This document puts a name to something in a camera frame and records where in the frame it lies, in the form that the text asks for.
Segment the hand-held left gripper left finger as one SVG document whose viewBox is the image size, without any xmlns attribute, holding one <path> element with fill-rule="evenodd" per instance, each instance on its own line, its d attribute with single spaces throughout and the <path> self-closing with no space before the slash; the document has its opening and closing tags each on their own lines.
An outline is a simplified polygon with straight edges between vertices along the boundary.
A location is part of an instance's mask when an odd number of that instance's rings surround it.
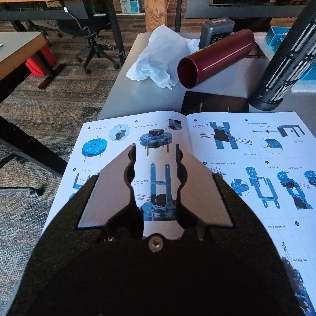
<svg viewBox="0 0 316 316">
<path fill-rule="evenodd" d="M 102 236 L 111 239 L 118 228 L 125 227 L 132 238 L 142 239 L 143 213 L 131 185 L 135 162 L 136 144 L 131 144 L 98 173 L 78 228 L 100 228 Z"/>
</svg>

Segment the wood-edged grey desk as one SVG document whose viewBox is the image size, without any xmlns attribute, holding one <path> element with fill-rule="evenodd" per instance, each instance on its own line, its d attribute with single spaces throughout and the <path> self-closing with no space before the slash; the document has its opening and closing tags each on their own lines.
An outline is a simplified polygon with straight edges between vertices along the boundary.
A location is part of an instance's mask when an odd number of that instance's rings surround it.
<svg viewBox="0 0 316 316">
<path fill-rule="evenodd" d="M 49 64 L 41 49 L 46 41 L 41 32 L 1 32 L 1 63 L 0 79 L 3 80 L 32 56 L 40 62 L 48 77 L 38 86 L 44 90 L 50 82 L 64 69 L 65 64 L 59 64 L 56 69 Z"/>
<path fill-rule="evenodd" d="M 1 21 L 10 21 L 14 27 L 17 27 L 18 31 L 24 31 L 24 27 L 20 28 L 19 23 L 24 21 L 30 30 L 35 30 L 35 25 L 33 21 L 56 21 L 62 19 L 70 19 L 70 17 L 65 14 L 63 7 L 69 1 L 57 1 L 59 7 L 49 7 L 49 1 L 1 1 Z M 87 14 L 83 2 L 87 1 L 70 1 L 71 7 L 75 9 L 75 15 L 79 19 L 87 19 Z M 112 30 L 103 30 L 100 35 L 105 39 L 105 41 L 119 48 L 119 41 L 115 40 Z M 124 65 L 125 59 L 127 57 L 125 50 L 124 52 Z"/>
</svg>

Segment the black-framed desk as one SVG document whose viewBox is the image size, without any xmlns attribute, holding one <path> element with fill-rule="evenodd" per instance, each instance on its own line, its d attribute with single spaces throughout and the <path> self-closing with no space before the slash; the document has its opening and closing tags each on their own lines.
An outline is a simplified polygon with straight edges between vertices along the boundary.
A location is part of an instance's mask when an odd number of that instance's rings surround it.
<svg viewBox="0 0 316 316">
<path fill-rule="evenodd" d="M 307 1 L 187 1 L 187 19 L 267 19 L 298 17 Z"/>
</svg>

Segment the printed assembly instruction sheet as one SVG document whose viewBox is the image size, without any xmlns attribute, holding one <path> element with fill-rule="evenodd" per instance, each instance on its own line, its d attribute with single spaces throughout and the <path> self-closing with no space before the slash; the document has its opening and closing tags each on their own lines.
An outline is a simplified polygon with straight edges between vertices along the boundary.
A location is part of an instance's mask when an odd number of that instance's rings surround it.
<svg viewBox="0 0 316 316">
<path fill-rule="evenodd" d="M 176 144 L 255 212 L 286 264 L 303 315 L 315 315 L 315 137 L 295 112 L 159 111 L 83 124 L 44 230 L 81 187 L 136 144 L 136 204 L 144 235 L 176 239 Z"/>
</svg>

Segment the grey office chair base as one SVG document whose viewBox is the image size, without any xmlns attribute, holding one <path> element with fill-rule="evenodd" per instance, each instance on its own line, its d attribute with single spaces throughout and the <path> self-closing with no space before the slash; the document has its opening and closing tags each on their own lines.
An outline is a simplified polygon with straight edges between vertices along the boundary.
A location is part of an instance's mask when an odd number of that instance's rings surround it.
<svg viewBox="0 0 316 316">
<path fill-rule="evenodd" d="M 43 195 L 43 189 L 35 189 L 33 187 L 1 187 L 1 193 L 13 193 L 13 192 L 28 192 L 30 197 L 37 198 Z"/>
</svg>

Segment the red cylindrical case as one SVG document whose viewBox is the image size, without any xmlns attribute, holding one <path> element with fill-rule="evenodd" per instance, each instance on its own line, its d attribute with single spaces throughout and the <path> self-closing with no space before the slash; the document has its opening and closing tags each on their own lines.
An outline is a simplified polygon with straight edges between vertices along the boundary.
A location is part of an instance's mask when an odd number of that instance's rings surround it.
<svg viewBox="0 0 316 316">
<path fill-rule="evenodd" d="M 254 43 L 253 32 L 243 29 L 182 58 L 177 67 L 180 83 L 192 89 L 248 56 Z"/>
</svg>

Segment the black screwdriver bit holder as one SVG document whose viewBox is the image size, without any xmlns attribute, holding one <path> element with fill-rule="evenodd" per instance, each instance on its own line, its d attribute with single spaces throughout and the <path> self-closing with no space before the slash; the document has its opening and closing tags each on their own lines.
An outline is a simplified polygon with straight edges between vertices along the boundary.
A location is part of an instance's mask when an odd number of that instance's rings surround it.
<svg viewBox="0 0 316 316">
<path fill-rule="evenodd" d="M 316 1 L 310 0 L 296 19 L 249 97 L 258 110 L 271 111 L 301 78 L 316 54 Z"/>
</svg>

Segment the white foam sheet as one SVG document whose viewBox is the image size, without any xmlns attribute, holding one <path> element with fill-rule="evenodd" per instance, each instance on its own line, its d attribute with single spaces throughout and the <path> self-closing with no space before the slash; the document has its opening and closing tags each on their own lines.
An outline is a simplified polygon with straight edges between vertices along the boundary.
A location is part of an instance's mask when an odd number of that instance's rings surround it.
<svg viewBox="0 0 316 316">
<path fill-rule="evenodd" d="M 265 40 L 267 33 L 254 33 L 255 42 L 260 47 L 266 58 L 271 61 L 274 56 L 272 46 L 269 46 Z M 315 93 L 316 92 L 316 81 L 297 81 L 291 88 L 292 93 Z"/>
</svg>

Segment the crumpled white plastic wrap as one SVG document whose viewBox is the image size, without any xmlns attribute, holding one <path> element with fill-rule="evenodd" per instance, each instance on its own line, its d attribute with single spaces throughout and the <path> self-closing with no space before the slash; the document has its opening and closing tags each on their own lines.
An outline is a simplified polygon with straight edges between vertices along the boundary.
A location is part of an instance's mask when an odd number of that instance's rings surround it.
<svg viewBox="0 0 316 316">
<path fill-rule="evenodd" d="M 158 87 L 172 89 L 179 82 L 179 61 L 199 50 L 200 39 L 187 39 L 165 25 L 156 28 L 149 43 L 126 73 L 131 80 L 150 77 Z"/>
</svg>

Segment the grey power adapter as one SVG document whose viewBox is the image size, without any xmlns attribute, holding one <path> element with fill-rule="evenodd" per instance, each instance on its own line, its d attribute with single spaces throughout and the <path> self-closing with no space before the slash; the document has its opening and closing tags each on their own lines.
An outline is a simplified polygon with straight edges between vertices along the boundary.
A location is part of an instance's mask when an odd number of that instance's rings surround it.
<svg viewBox="0 0 316 316">
<path fill-rule="evenodd" d="M 199 49 L 203 49 L 229 36 L 235 22 L 227 17 L 206 20 L 202 25 Z"/>
</svg>

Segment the black office chair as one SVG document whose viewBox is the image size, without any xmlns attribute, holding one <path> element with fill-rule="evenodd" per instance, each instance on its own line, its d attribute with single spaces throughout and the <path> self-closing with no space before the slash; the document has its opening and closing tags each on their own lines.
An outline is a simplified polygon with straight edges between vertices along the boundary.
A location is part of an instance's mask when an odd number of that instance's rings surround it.
<svg viewBox="0 0 316 316">
<path fill-rule="evenodd" d="M 105 51 L 113 50 L 117 54 L 121 54 L 120 61 L 123 64 L 124 47 L 121 41 L 118 21 L 112 1 L 87 1 L 82 4 L 85 7 L 87 19 L 79 19 L 75 15 L 74 7 L 71 7 L 70 1 L 63 7 L 65 14 L 70 19 L 57 20 L 57 27 L 60 31 L 72 36 L 84 38 L 86 48 L 75 54 L 77 62 L 82 62 L 82 57 L 87 55 L 83 69 L 86 74 L 90 74 L 87 68 L 91 59 L 96 55 L 97 58 L 106 58 L 113 63 L 114 69 L 119 69 L 120 66 L 108 55 Z M 112 30 L 115 40 L 119 42 L 119 48 L 108 44 L 100 35 L 103 30 Z"/>
</svg>

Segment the group of blue metal brackets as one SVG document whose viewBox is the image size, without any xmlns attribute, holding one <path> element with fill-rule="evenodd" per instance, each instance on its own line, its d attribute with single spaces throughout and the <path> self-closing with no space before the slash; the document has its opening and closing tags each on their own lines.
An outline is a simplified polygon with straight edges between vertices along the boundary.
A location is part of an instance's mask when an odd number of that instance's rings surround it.
<svg viewBox="0 0 316 316">
<path fill-rule="evenodd" d="M 284 38 L 288 34 L 291 27 L 286 26 L 272 26 L 270 27 L 265 40 L 267 45 L 275 53 L 282 44 Z M 301 81 L 315 81 L 316 80 L 316 61 L 314 60 L 310 67 L 303 73 L 300 78 Z"/>
</svg>

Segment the wooden pillar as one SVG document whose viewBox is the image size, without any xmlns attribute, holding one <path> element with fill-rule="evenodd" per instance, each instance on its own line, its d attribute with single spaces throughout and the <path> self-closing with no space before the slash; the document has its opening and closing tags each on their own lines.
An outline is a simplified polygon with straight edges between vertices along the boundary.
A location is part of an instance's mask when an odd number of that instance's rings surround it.
<svg viewBox="0 0 316 316">
<path fill-rule="evenodd" d="M 167 26 L 169 0 L 145 0 L 146 31 L 153 32 L 161 25 Z"/>
</svg>

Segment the stack of cardboard boxes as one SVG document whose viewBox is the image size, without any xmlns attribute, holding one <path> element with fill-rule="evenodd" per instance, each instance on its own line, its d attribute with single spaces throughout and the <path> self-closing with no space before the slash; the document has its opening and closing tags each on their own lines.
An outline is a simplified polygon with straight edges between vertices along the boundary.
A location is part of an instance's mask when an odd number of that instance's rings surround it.
<svg viewBox="0 0 316 316">
<path fill-rule="evenodd" d="M 120 0 L 123 14 L 143 13 L 143 3 L 141 0 Z"/>
</svg>

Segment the black desk leg frame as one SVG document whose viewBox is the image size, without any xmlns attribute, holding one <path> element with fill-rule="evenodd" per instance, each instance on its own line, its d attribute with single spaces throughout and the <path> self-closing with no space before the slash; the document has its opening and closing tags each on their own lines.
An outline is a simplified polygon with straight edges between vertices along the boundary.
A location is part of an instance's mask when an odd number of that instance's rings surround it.
<svg viewBox="0 0 316 316">
<path fill-rule="evenodd" d="M 67 162 L 3 117 L 0 117 L 0 143 L 19 156 L 62 178 Z"/>
</svg>

